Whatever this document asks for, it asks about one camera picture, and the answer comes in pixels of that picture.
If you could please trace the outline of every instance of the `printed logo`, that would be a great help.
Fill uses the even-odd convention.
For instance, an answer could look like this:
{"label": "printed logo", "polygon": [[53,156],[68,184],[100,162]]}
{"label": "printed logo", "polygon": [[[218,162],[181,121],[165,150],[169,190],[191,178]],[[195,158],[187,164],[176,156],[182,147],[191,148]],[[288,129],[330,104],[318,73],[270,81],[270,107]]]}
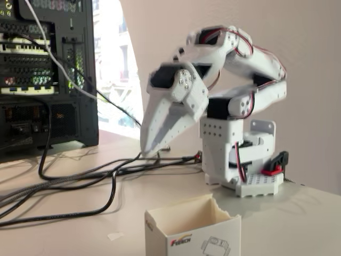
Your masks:
{"label": "printed logo", "polygon": [[180,237],[179,239],[174,239],[171,241],[170,245],[171,246],[173,246],[173,245],[177,246],[177,245],[189,243],[191,241],[191,236],[192,236],[192,234],[187,234],[187,235]]}
{"label": "printed logo", "polygon": [[150,229],[150,231],[153,231],[154,230],[154,226],[148,222],[148,220],[145,221],[145,224],[147,225],[147,227]]}

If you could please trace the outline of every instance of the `computer tower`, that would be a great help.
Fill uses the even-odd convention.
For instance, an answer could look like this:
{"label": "computer tower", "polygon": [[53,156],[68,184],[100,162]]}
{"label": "computer tower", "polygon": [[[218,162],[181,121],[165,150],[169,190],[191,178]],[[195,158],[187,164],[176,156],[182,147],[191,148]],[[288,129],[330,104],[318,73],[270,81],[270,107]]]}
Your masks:
{"label": "computer tower", "polygon": [[[96,95],[92,0],[30,0],[53,53],[81,70],[63,65],[83,90]],[[99,141],[97,102],[76,89],[42,49],[12,36],[24,34],[44,44],[25,0],[0,1],[0,154],[46,145],[51,106],[51,144],[77,140],[86,146]],[[22,95],[20,98],[4,95]],[[16,140],[18,136],[25,139]]]}

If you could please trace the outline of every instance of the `white cardboard box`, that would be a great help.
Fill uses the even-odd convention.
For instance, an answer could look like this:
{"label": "white cardboard box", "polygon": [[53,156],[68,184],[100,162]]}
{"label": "white cardboard box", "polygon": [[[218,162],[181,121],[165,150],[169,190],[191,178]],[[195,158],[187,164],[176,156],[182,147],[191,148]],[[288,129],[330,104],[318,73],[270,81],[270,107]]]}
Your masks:
{"label": "white cardboard box", "polygon": [[212,195],[145,212],[146,256],[240,256],[241,216]]}

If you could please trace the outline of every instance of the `white cable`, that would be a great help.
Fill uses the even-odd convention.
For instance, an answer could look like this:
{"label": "white cable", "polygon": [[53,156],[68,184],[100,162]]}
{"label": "white cable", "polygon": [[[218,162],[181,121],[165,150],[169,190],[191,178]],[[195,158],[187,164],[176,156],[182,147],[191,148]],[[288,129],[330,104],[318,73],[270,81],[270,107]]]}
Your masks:
{"label": "white cable", "polygon": [[88,97],[90,97],[90,98],[92,98],[92,99],[94,99],[94,100],[97,100],[97,97],[96,97],[96,96],[94,96],[94,95],[92,95],[92,94],[90,94],[90,93],[84,91],[84,90],[83,90],[82,88],[80,88],[77,84],[75,84],[75,83],[71,80],[71,78],[68,76],[68,74],[67,74],[67,72],[65,71],[63,65],[60,64],[60,63],[57,61],[57,59],[53,56],[53,54],[52,54],[52,52],[51,52],[51,50],[50,50],[50,47],[49,47],[49,45],[48,45],[47,39],[46,39],[45,31],[44,31],[42,25],[40,24],[40,21],[39,21],[39,19],[38,19],[38,17],[37,17],[37,14],[35,13],[35,11],[34,11],[32,5],[31,5],[30,2],[29,2],[29,0],[25,0],[25,2],[26,2],[26,4],[27,4],[28,8],[30,9],[30,11],[31,11],[31,13],[32,13],[32,15],[33,15],[33,17],[34,17],[34,19],[36,20],[36,23],[37,23],[37,25],[38,25],[38,27],[39,27],[39,29],[40,29],[40,32],[41,32],[42,35],[43,35],[43,39],[44,39],[45,46],[46,46],[46,49],[47,49],[47,51],[48,51],[48,54],[50,55],[50,57],[51,57],[51,59],[53,60],[53,62],[60,68],[60,70],[63,72],[65,78],[73,85],[73,87],[74,87],[75,89],[77,89],[77,90],[78,90],[79,92],[81,92],[82,94],[84,94],[84,95],[86,95],[86,96],[88,96]]}

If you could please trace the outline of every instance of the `white table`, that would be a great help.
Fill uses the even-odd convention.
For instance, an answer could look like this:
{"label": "white table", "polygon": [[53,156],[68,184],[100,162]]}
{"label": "white table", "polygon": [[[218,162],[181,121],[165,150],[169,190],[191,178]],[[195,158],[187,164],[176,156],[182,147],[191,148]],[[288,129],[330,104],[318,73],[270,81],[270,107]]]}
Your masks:
{"label": "white table", "polygon": [[[55,162],[47,174],[70,175],[116,158],[133,157],[138,150],[137,141],[124,139],[68,151],[48,158],[48,162]],[[85,153],[95,154],[77,157]],[[168,155],[183,153],[177,151]],[[0,194],[40,182],[36,170],[33,159],[0,165]],[[24,175],[2,183],[20,173]],[[231,215],[242,215],[243,256],[340,255],[341,197],[337,195],[285,183],[276,196],[237,198],[233,191],[205,185],[200,169],[189,166],[118,180],[115,203],[101,215],[1,229],[0,255],[145,255],[143,220],[146,209],[209,193],[214,194],[222,209]],[[84,190],[35,197],[6,219],[16,217],[32,205],[25,217],[97,209],[107,201],[110,189],[110,181],[106,180]],[[123,236],[113,241],[108,238],[115,233]]]}

